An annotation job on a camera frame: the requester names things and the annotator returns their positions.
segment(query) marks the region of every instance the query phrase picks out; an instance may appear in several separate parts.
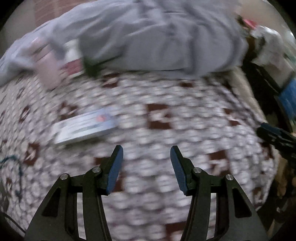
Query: crumpled blanket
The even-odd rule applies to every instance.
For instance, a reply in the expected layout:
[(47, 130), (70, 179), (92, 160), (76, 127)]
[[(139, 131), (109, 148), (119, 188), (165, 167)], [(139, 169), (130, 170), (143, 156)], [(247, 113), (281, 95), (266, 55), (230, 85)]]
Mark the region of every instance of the crumpled blanket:
[(85, 57), (120, 70), (195, 79), (239, 66), (247, 50), (229, 0), (99, 0), (78, 5), (18, 39), (0, 59), (0, 86), (34, 69), (28, 47), (44, 37), (63, 60), (79, 38)]
[[(256, 136), (262, 118), (229, 85), (227, 75), (194, 81), (168, 80), (147, 72), (104, 71), (80, 77), (46, 92), (36, 76), (0, 88), (0, 157), (22, 162), (19, 202), (18, 164), (0, 171), (5, 193), (0, 207), (27, 228), (48, 190), (62, 173), (83, 174), (124, 148), (114, 192), (103, 197), (113, 240), (180, 240), (190, 197), (185, 197), (170, 162), (178, 145), (184, 157), (212, 175), (232, 174), (255, 206), (268, 195), (277, 170), (273, 149)], [(87, 111), (110, 107), (119, 127), (95, 141), (64, 148), (50, 139), (51, 126)], [(78, 224), (83, 232), (82, 199)], [(215, 225), (212, 195), (208, 237)]]

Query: red label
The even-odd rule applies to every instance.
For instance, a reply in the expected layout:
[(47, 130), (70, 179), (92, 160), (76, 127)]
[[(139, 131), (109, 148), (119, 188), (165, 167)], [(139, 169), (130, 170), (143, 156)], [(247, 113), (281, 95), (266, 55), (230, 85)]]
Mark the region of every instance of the red label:
[(68, 75), (73, 75), (80, 71), (82, 71), (81, 59), (76, 59), (74, 61), (67, 63)]

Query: screw head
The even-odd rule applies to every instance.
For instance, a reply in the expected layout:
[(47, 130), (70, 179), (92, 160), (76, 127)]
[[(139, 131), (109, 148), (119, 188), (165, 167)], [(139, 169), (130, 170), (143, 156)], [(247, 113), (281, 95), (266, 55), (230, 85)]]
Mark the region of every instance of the screw head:
[(230, 174), (227, 174), (227, 175), (226, 175), (226, 179), (229, 180), (229, 181), (231, 181), (231, 180), (233, 180), (233, 176), (230, 175)]
[(101, 169), (99, 168), (99, 167), (94, 167), (93, 169), (92, 169), (92, 172), (94, 172), (94, 173), (98, 173), (98, 172), (100, 172), (101, 171)]
[(201, 173), (202, 170), (199, 167), (195, 167), (195, 168), (193, 168), (193, 172), (195, 172), (195, 173)]
[(66, 180), (68, 178), (68, 176), (69, 175), (67, 173), (64, 173), (64, 174), (60, 175), (60, 179)]

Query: metal screw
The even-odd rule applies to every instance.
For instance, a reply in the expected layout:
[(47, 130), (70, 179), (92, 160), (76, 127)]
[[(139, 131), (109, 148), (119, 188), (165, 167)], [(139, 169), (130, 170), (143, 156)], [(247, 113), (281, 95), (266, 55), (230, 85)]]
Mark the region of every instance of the metal screw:
[(233, 180), (233, 176), (230, 175), (230, 174), (227, 174), (227, 175), (226, 175), (226, 179), (229, 180), (229, 181), (231, 181), (231, 180)]
[(67, 173), (64, 173), (60, 176), (60, 179), (62, 180), (66, 180), (68, 178), (68, 174)]
[(195, 167), (195, 168), (193, 168), (193, 172), (195, 172), (195, 173), (201, 173), (202, 170), (199, 167)]
[(98, 173), (98, 172), (101, 171), (101, 169), (100, 169), (99, 167), (94, 167), (94, 168), (92, 169), (92, 171), (93, 171), (94, 173)]

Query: pink bottle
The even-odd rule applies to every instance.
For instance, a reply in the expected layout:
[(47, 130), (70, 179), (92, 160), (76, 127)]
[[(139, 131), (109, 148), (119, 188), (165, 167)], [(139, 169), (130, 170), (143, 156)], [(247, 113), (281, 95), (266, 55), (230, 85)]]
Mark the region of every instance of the pink bottle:
[(49, 90), (59, 86), (62, 78), (58, 61), (49, 44), (44, 39), (36, 38), (32, 41), (30, 50), (36, 61), (36, 71), (40, 82)]

